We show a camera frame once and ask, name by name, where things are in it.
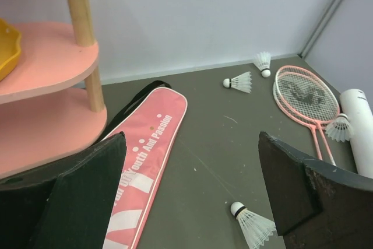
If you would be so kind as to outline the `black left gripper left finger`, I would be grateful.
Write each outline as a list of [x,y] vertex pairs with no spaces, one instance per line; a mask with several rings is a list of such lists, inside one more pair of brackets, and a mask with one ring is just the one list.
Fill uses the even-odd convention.
[[1,180],[1,248],[102,248],[126,155],[124,133]]

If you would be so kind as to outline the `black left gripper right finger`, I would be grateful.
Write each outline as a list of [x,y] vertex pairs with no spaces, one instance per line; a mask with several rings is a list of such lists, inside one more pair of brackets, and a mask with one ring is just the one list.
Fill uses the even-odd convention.
[[372,179],[259,134],[259,159],[286,248],[372,248]]

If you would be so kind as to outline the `white shuttlecock tube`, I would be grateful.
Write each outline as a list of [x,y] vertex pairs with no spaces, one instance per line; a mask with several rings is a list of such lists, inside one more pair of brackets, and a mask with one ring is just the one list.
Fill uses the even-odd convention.
[[342,111],[354,130],[350,145],[359,175],[372,178],[372,111],[365,93],[349,89],[340,95]]

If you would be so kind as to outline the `white shuttlecock with black band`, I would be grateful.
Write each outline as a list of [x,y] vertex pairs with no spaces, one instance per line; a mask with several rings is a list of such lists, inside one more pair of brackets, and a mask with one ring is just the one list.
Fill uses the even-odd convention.
[[225,88],[232,88],[244,93],[251,93],[252,90],[252,77],[250,71],[244,72],[234,78],[226,78],[223,80]]

